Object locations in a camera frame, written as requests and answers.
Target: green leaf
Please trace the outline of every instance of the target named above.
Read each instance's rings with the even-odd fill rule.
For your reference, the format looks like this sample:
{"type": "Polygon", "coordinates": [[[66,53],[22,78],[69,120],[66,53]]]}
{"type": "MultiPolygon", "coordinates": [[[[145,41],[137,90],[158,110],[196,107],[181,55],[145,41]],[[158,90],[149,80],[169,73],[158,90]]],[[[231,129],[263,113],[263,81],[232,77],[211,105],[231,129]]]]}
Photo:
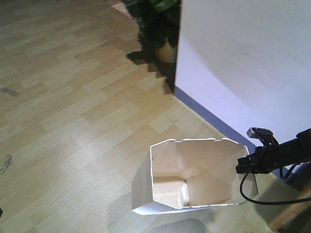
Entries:
{"type": "Polygon", "coordinates": [[[171,28],[167,32],[167,38],[169,41],[169,44],[172,48],[178,45],[178,39],[179,39],[179,29],[178,28],[171,28]]]}
{"type": "Polygon", "coordinates": [[[148,0],[127,0],[125,7],[132,17],[138,17],[142,12],[142,6],[148,0]]]}
{"type": "Polygon", "coordinates": [[[149,0],[153,8],[157,12],[165,11],[175,4],[177,4],[178,0],[149,0]]]}
{"type": "Polygon", "coordinates": [[[141,36],[155,50],[163,47],[165,44],[165,30],[158,25],[141,30],[141,36]]]}
{"type": "Polygon", "coordinates": [[[176,4],[173,7],[163,11],[163,15],[171,22],[173,22],[176,25],[179,25],[180,22],[180,5],[176,4]]]}

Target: open box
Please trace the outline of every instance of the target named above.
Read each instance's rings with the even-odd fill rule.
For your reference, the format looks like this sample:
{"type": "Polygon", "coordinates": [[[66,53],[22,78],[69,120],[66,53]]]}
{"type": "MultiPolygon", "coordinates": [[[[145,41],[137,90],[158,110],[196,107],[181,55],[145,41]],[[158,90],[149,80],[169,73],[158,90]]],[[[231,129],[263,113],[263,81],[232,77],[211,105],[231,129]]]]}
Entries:
{"type": "MultiPolygon", "coordinates": [[[[205,209],[243,204],[237,159],[248,155],[247,147],[224,138],[169,139],[150,147],[132,181],[132,210],[141,215],[205,209]]],[[[258,194],[254,174],[243,192],[258,194]]]]}

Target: blue baseboard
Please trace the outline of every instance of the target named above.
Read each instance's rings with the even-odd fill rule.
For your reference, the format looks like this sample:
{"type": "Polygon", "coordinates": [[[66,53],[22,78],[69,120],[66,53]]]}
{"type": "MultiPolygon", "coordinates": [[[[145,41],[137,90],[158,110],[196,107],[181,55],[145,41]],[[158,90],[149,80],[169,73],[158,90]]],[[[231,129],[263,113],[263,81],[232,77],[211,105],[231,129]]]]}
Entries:
{"type": "Polygon", "coordinates": [[[191,108],[193,111],[195,111],[200,117],[202,117],[209,124],[211,124],[213,127],[215,127],[219,132],[224,134],[226,137],[228,137],[228,138],[230,138],[230,139],[232,139],[238,143],[246,145],[248,148],[248,151],[250,153],[253,153],[255,151],[256,145],[254,145],[249,140],[247,140],[244,136],[242,136],[237,131],[232,129],[229,125],[224,123],[217,116],[215,116],[213,113],[211,113],[205,107],[203,107],[201,104],[199,104],[197,101],[195,101],[189,95],[187,95],[183,90],[181,90],[177,86],[175,87],[174,95],[180,101],[182,101],[184,104],[186,104],[189,108],[191,108]]]}

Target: white wall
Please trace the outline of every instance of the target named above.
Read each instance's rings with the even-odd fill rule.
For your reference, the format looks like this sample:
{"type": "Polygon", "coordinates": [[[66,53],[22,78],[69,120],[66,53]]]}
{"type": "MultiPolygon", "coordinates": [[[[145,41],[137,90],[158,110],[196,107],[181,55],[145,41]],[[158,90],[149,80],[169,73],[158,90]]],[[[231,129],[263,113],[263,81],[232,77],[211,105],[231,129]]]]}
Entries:
{"type": "Polygon", "coordinates": [[[295,138],[311,128],[311,1],[184,0],[175,85],[245,137],[295,138]]]}

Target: potted plant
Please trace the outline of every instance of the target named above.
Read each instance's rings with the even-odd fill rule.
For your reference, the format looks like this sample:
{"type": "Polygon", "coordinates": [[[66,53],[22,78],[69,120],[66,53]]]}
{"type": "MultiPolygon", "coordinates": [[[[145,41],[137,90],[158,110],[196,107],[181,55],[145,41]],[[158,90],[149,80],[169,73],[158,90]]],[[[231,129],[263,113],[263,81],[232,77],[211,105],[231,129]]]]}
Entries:
{"type": "Polygon", "coordinates": [[[164,62],[175,62],[179,37],[181,0],[126,0],[136,18],[141,38],[164,62]]]}

